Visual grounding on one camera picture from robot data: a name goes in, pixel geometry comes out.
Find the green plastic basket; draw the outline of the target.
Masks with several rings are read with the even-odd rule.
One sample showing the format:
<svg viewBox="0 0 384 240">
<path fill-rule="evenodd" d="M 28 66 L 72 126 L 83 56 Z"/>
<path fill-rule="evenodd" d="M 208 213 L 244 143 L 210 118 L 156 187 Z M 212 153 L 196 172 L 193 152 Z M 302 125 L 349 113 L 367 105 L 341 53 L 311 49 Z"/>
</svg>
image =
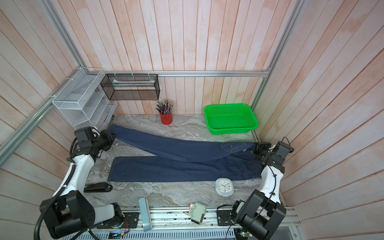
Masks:
<svg viewBox="0 0 384 240">
<path fill-rule="evenodd" d="M 246 104 L 209 105 L 204 108 L 204 115 L 213 135 L 248 133 L 259 125 L 251 107 Z"/>
</svg>

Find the dark blue denim trousers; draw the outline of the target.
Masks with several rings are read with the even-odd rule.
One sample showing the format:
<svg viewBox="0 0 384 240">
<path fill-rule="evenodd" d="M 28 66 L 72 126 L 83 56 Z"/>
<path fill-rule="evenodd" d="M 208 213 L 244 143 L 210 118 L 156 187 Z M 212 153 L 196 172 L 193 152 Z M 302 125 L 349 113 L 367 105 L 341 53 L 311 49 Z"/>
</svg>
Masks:
<svg viewBox="0 0 384 240">
<path fill-rule="evenodd" d="M 149 156 L 116 157 L 110 182 L 198 182 L 260 178 L 262 165 L 252 142 L 184 141 L 112 125 L 109 132 Z"/>
</svg>

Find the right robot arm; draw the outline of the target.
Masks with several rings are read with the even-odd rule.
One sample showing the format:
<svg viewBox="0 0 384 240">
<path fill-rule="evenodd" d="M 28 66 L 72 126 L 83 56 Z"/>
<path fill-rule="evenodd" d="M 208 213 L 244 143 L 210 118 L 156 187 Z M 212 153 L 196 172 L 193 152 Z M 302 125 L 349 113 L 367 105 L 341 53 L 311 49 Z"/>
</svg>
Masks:
<svg viewBox="0 0 384 240">
<path fill-rule="evenodd" d="M 294 148 L 290 143 L 277 142 L 272 147 L 268 142 L 254 143 L 256 160 L 261 162 L 261 189 L 254 190 L 244 201 L 235 202 L 231 219 L 245 233 L 258 240 L 269 240 L 286 216 L 287 210 L 280 200 L 280 182 L 285 173 L 283 163 Z"/>
</svg>

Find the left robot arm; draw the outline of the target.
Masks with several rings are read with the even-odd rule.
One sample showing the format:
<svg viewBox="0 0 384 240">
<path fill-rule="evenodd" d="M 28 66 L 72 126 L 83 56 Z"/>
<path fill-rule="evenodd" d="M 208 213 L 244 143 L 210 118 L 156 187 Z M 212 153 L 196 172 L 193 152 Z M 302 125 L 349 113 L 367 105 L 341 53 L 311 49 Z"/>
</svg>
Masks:
<svg viewBox="0 0 384 240">
<path fill-rule="evenodd" d="M 68 157 L 71 163 L 58 190 L 40 204 L 40 212 L 33 238 L 39 240 L 41 226 L 46 224 L 53 239 L 70 234 L 78 238 L 97 226 L 117 228 L 122 226 L 124 214 L 117 203 L 94 207 L 84 197 L 87 177 L 102 152 L 108 151 L 116 135 L 95 127 L 84 127 L 75 131 Z"/>
</svg>

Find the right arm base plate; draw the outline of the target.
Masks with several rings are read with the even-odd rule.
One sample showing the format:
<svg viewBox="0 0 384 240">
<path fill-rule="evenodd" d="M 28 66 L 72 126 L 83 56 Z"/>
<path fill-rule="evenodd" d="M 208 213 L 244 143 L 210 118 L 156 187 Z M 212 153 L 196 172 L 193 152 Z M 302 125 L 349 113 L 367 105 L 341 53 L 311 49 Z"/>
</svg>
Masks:
<svg viewBox="0 0 384 240">
<path fill-rule="evenodd" d="M 234 224 L 232 220 L 231 210 L 218 209 L 217 210 L 217 224 L 218 226 L 231 226 Z"/>
</svg>

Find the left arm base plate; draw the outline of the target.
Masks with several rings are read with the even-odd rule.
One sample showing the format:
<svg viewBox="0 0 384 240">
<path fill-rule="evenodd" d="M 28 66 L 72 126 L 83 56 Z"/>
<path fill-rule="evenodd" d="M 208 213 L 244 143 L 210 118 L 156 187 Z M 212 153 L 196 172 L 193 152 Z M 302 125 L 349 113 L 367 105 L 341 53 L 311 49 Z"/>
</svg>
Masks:
<svg viewBox="0 0 384 240">
<path fill-rule="evenodd" d="M 123 212 L 124 220 L 112 226 L 101 225 L 97 229 L 136 229 L 139 222 L 139 212 Z"/>
</svg>

